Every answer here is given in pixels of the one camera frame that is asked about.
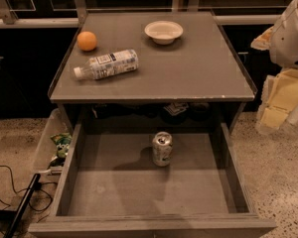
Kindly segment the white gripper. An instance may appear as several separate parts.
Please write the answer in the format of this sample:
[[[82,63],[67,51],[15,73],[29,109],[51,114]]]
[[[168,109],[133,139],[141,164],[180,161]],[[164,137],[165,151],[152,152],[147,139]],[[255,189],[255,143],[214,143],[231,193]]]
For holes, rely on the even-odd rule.
[[[289,67],[266,77],[256,115],[258,132],[275,132],[298,105],[298,15],[282,16],[250,46],[260,51],[270,49],[272,62]]]

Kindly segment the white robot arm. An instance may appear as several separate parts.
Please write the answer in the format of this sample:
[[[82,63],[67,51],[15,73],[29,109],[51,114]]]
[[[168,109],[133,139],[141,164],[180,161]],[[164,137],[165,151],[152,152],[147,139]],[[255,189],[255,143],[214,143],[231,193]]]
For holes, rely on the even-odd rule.
[[[298,122],[298,0],[293,0],[274,26],[250,45],[269,51],[270,60],[281,67],[263,83],[256,129],[261,134],[277,131],[285,122]]]

